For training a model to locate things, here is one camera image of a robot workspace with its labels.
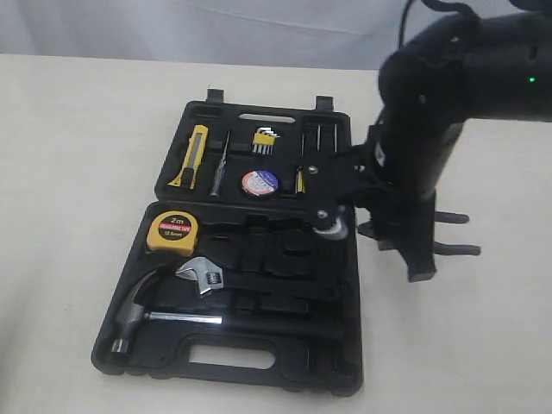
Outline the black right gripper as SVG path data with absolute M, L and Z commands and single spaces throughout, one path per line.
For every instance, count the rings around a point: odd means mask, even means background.
M 367 134 L 365 174 L 372 219 L 357 225 L 379 251 L 392 245 L 407 267 L 410 283 L 436 274 L 436 185 L 440 179 L 440 128 L 436 125 L 377 124 Z

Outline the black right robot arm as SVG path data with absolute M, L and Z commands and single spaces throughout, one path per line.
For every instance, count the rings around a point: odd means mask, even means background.
M 374 238 L 398 251 L 411 282 L 436 274 L 436 186 L 472 119 L 549 122 L 551 4 L 518 1 L 516 12 L 479 16 L 465 3 L 442 12 L 379 69 L 383 108 L 361 164 L 370 185 Z

